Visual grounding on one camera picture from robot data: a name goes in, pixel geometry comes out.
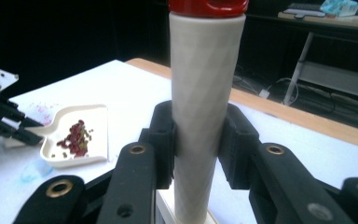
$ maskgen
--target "food pile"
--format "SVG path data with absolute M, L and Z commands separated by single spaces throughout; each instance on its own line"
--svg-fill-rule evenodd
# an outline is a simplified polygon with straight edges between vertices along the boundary
M 57 146 L 64 149 L 69 148 L 70 153 L 75 154 L 75 157 L 84 157 L 88 152 L 87 144 L 91 141 L 91 135 L 86 130 L 84 121 L 80 119 L 78 123 L 72 125 L 69 132 L 68 136 L 57 143 Z

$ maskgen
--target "bottle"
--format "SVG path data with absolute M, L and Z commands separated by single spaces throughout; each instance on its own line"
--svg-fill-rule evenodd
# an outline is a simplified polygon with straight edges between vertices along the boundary
M 175 216 L 204 223 L 248 0 L 170 0 Z

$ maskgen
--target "white table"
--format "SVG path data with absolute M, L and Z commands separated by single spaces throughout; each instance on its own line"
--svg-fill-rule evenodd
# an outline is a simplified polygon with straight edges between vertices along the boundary
M 113 169 L 121 148 L 137 141 L 141 130 L 149 126 L 154 106 L 170 99 L 168 79 L 119 61 L 14 97 L 19 110 L 42 123 L 69 105 L 107 105 L 109 161 L 55 169 L 40 159 L 40 147 L 5 148 L 0 138 L 0 223 L 12 222 L 34 190 L 53 176 L 78 175 L 87 183 Z M 346 177 L 358 176 L 358 146 L 239 107 L 259 131 L 262 142 L 289 147 L 316 178 L 340 188 Z M 248 192 L 231 190 L 220 164 L 209 209 L 219 223 L 255 223 Z

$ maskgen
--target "red cap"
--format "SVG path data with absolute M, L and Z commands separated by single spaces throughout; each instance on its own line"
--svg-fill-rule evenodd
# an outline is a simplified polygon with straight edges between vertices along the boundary
M 190 17 L 237 17 L 249 0 L 169 0 L 171 12 Z

